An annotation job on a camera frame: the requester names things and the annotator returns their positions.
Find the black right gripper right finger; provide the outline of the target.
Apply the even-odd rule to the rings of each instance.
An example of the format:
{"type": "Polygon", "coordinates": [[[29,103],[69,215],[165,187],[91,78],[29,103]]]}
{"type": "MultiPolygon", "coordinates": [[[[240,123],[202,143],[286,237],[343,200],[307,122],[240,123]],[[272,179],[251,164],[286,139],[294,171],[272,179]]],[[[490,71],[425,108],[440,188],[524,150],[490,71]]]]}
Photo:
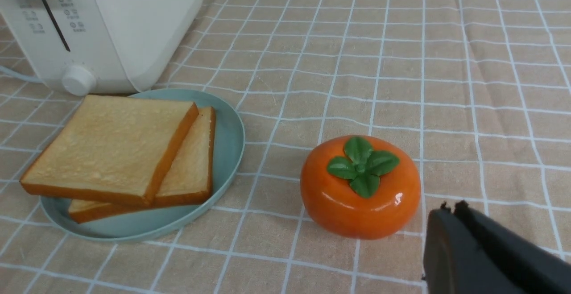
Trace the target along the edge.
{"type": "Polygon", "coordinates": [[[508,230],[464,200],[454,215],[502,274],[527,294],[568,294],[570,264],[508,230]]]}

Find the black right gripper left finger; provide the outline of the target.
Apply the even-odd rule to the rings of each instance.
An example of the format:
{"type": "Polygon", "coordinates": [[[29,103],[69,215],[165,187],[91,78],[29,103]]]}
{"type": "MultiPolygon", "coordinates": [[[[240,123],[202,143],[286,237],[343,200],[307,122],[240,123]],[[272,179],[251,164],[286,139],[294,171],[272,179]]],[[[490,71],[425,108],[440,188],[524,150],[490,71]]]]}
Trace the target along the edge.
{"type": "Polygon", "coordinates": [[[449,208],[430,211],[423,266],[431,294],[526,294],[495,267],[449,208]]]}

